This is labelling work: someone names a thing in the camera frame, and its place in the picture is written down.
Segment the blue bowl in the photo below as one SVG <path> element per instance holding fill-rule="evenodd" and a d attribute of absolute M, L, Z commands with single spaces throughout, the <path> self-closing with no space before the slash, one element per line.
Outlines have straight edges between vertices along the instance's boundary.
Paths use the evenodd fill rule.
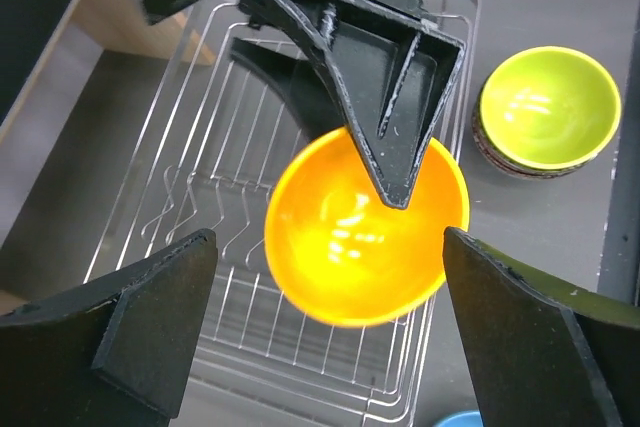
<path fill-rule="evenodd" d="M 483 421 L 478 410 L 467 410 L 440 419 L 434 427 L 483 427 Z"/>

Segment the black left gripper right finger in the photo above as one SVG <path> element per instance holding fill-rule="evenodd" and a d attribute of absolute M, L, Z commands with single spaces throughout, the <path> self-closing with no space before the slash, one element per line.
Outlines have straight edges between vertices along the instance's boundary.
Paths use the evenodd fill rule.
<path fill-rule="evenodd" d="M 484 425 L 638 425 L 638 307 L 459 228 L 444 232 L 443 262 Z"/>

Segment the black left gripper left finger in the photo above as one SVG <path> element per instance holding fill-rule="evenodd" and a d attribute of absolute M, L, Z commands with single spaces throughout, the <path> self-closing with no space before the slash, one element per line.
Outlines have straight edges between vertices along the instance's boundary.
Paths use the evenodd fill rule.
<path fill-rule="evenodd" d="M 178 417 L 218 261 L 200 229 L 1 317 L 4 426 L 166 426 Z"/>

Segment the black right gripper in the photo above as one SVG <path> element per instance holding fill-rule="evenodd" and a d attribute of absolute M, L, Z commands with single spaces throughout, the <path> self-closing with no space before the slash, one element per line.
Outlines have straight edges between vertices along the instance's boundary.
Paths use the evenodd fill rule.
<path fill-rule="evenodd" d="M 381 201 L 407 208 L 465 44 L 421 0 L 239 0 L 307 60 L 235 38 L 231 59 L 284 102 L 313 141 L 345 124 Z"/>

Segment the orange bowl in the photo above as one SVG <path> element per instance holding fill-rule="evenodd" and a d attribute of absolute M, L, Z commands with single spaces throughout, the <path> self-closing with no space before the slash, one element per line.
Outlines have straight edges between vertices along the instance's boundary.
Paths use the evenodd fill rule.
<path fill-rule="evenodd" d="M 470 198 L 449 150 L 432 139 L 409 205 L 384 205 L 349 133 L 306 146 L 275 187 L 264 224 L 270 274 L 286 299 L 338 327 L 383 324 L 445 282 L 447 227 L 466 230 Z"/>

